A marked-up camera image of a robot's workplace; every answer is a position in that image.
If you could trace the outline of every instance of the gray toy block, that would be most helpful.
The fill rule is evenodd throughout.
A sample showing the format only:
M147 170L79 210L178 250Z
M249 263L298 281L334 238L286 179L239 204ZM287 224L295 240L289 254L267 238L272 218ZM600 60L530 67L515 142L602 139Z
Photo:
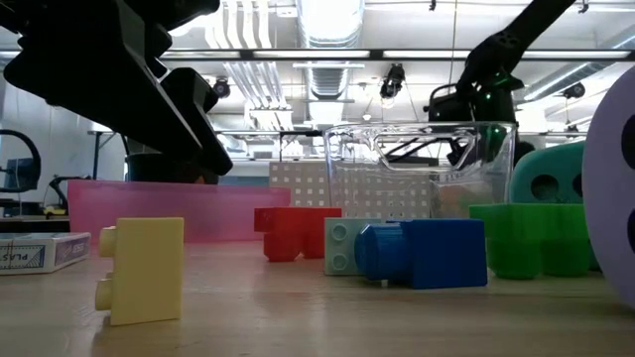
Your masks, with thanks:
M367 225L381 219L327 218L324 229L324 274L328 276L359 275L355 264L355 238Z

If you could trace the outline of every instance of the yellow toy block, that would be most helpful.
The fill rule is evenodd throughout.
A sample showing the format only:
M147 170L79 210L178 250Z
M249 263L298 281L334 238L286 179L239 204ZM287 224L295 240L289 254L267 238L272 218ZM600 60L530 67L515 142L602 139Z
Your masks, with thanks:
M95 309L109 309L111 325L181 318L183 232L182 218L121 218L101 231L113 271L97 283Z

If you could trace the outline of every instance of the wooden table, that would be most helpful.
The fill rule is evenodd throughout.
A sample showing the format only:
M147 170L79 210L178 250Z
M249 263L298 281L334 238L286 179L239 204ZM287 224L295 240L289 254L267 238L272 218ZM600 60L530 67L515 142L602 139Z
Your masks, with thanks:
M121 327L93 307L109 260L0 277L0 356L635 356L635 312L601 276L416 292L261 251L187 246L183 318Z

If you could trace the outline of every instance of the pink plastic bin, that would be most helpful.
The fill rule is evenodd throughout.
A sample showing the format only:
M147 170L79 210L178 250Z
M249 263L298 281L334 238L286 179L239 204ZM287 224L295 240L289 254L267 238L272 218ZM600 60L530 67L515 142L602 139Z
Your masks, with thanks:
M261 240L254 232L257 207L288 206L287 188L204 184L71 180L70 231L90 232L96 244L104 227L122 217L183 217L186 243Z

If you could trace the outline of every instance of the red toy block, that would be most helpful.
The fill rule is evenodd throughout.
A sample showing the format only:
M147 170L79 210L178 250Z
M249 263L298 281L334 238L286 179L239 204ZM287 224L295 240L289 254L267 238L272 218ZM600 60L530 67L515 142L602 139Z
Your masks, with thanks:
M265 233L264 253L272 263L293 262L300 255L300 243L294 234Z
M256 208L254 229L265 232L264 253L271 262L324 257L324 219L341 217L341 208Z
M293 262L300 254L305 215L291 207L257 208L256 231L265 232L264 254L270 262Z
M341 217L341 208L306 208L302 253L306 259L324 258L324 220Z

